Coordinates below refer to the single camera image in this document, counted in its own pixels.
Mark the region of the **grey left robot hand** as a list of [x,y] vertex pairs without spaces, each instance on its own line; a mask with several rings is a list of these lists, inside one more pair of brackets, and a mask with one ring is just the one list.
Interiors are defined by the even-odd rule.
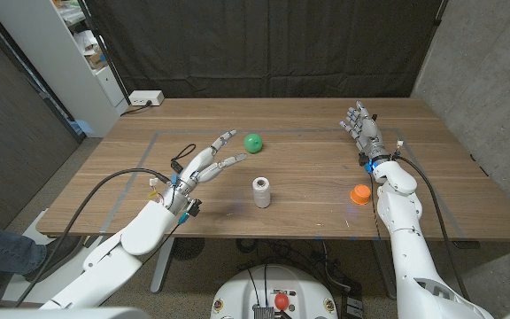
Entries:
[[163,193],[164,207],[172,214],[177,215],[191,205],[193,199],[190,193],[200,183],[207,183],[219,175],[225,168],[231,167],[246,159],[245,153],[215,161],[214,158],[223,145],[225,145],[237,131],[232,129],[219,136],[209,147],[199,152],[191,162],[178,174],[176,182]]

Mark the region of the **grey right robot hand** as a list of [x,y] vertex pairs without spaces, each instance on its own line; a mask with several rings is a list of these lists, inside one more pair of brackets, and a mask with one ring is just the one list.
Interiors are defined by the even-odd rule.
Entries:
[[360,100],[350,107],[340,126],[349,133],[359,151],[359,164],[376,166],[390,158],[383,142],[381,130],[377,127],[375,116],[371,115]]

